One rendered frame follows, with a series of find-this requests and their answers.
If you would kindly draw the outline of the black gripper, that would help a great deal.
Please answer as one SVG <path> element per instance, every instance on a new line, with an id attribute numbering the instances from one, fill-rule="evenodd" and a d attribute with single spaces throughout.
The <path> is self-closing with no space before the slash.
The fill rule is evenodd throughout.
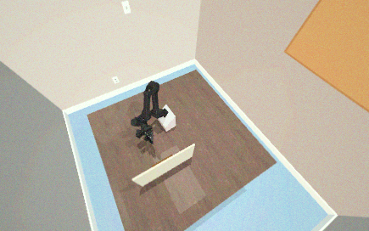
<path id="1" fill-rule="evenodd" d="M 146 135 L 145 141 L 149 141 L 151 144 L 154 144 L 152 127 L 148 124 L 145 124 L 141 128 L 144 131 L 143 134 Z"/>

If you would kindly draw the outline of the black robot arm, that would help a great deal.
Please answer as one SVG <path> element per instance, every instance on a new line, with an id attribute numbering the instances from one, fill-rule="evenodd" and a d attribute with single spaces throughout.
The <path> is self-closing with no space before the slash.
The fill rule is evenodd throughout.
<path id="1" fill-rule="evenodd" d="M 148 91 L 150 90 L 150 91 Z M 143 100 L 143 111 L 142 114 L 138 118 L 134 118 L 131 120 L 131 125 L 135 127 L 142 127 L 145 124 L 148 124 L 147 121 L 151 119 L 151 116 L 159 119 L 160 117 L 166 117 L 169 113 L 165 108 L 159 109 L 159 101 L 158 101 L 158 91 L 159 91 L 159 84 L 154 81 L 150 81 L 149 84 L 146 86 Z M 152 95 L 152 103 L 153 108 L 150 110 L 150 96 Z M 145 136 L 143 133 L 143 129 L 136 130 L 136 136 L 141 138 L 141 136 Z"/>

